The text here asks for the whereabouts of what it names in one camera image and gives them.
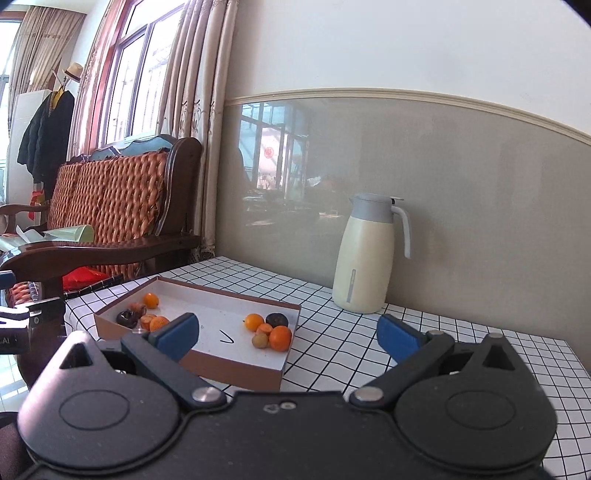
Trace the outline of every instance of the jacket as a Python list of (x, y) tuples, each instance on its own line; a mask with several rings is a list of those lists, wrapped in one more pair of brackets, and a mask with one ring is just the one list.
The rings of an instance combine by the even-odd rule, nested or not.
[(51, 111), (53, 93), (39, 106), (22, 136), (17, 162), (26, 165), (33, 182), (43, 182), (46, 199), (56, 186), (57, 171), (66, 162), (74, 96), (66, 91)]

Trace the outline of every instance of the table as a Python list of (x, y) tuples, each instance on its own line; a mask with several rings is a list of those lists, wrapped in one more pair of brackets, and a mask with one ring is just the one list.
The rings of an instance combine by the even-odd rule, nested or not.
[[(331, 290), (262, 268), (217, 257), (161, 274), (221, 290), (297, 303), (300, 323), (281, 383), (282, 391), (339, 390), (345, 396), (395, 366), (378, 345), (379, 314), (354, 314), (332, 302)], [(93, 312), (132, 290), (147, 278), (69, 300), (66, 329), (86, 330), (98, 339)], [(548, 395), (558, 417), (558, 429), (544, 466), (557, 478), (583, 480), (591, 473), (591, 378), (563, 340), (500, 330), (464, 320), (384, 304), (383, 312), (409, 325), (439, 329), (463, 342), (479, 342), (489, 332), (501, 332), (512, 343)], [(236, 387), (212, 381), (232, 397)]]

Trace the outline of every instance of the black handwritten mark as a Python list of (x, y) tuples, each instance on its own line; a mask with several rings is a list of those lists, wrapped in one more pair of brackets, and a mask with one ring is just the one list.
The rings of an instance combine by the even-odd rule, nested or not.
[(234, 343), (234, 340), (232, 340), (232, 338), (227, 333), (225, 333), (225, 332), (223, 332), (221, 330), (220, 330), (220, 332), (222, 332), (228, 338), (228, 340), (230, 340), (229, 342), (228, 342), (228, 340), (220, 340), (220, 342), (222, 342), (222, 343)]

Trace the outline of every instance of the shallow brown box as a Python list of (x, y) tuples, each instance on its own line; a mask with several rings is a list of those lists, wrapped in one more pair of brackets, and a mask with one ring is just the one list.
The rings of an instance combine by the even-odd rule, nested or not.
[(289, 351), (254, 348), (251, 343), (254, 334), (244, 328), (242, 321), (249, 313), (259, 313), (265, 318), (280, 312), (295, 333), (299, 305), (155, 277), (95, 313), (99, 336), (117, 340), (128, 333), (129, 329), (116, 323), (115, 318), (130, 303), (142, 301), (148, 292), (160, 298), (159, 308), (149, 310), (150, 313), (174, 320), (192, 312), (199, 319), (199, 340), (179, 362), (186, 369), (210, 380), (250, 390), (279, 390)]

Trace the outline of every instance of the straw hat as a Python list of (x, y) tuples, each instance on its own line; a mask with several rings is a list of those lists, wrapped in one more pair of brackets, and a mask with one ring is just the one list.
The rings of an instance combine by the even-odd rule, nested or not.
[(82, 70), (82, 65), (74, 62), (64, 71), (64, 73), (75, 82), (79, 82), (82, 77)]

